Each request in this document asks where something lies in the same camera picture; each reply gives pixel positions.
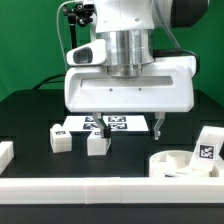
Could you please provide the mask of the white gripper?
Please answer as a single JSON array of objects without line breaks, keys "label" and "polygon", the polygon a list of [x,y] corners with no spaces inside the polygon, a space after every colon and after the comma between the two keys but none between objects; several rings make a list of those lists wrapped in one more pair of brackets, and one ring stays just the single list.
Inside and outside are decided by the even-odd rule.
[{"label": "white gripper", "polygon": [[194,105],[192,56],[163,57],[142,67],[135,78],[111,77],[103,66],[73,67],[65,77],[65,105],[71,112],[94,112],[102,138],[111,137],[111,127],[99,112],[156,112],[153,127],[158,140],[164,112],[187,112]]}]

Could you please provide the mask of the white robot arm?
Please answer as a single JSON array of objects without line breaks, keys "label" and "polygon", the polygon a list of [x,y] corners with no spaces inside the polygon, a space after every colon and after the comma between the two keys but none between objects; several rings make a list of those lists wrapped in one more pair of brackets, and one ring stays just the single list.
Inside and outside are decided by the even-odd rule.
[{"label": "white robot arm", "polygon": [[71,112],[91,112],[103,138],[111,127],[102,114],[153,112],[159,128],[167,112],[194,105],[197,56],[176,45],[155,50],[153,31],[191,27],[210,0],[82,0],[78,23],[91,25],[91,42],[70,50],[64,96]]}]

